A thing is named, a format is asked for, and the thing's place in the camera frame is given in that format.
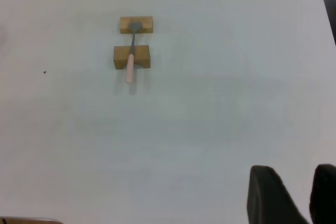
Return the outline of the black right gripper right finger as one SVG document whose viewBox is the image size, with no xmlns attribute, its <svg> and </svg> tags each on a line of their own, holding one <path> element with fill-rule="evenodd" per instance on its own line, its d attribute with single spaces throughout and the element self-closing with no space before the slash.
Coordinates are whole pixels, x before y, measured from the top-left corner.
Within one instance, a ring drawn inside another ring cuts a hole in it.
<svg viewBox="0 0 336 224">
<path fill-rule="evenodd" d="M 335 223 L 335 166 L 317 166 L 310 196 L 313 223 Z"/>
</svg>

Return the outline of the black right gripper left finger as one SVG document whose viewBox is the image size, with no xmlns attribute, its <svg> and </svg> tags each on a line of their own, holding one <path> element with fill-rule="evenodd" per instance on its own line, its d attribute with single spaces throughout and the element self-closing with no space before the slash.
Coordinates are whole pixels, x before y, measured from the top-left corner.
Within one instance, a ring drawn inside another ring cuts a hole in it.
<svg viewBox="0 0 336 224">
<path fill-rule="evenodd" d="M 307 223 L 280 176 L 269 166 L 250 169 L 247 216 L 250 224 Z"/>
</svg>

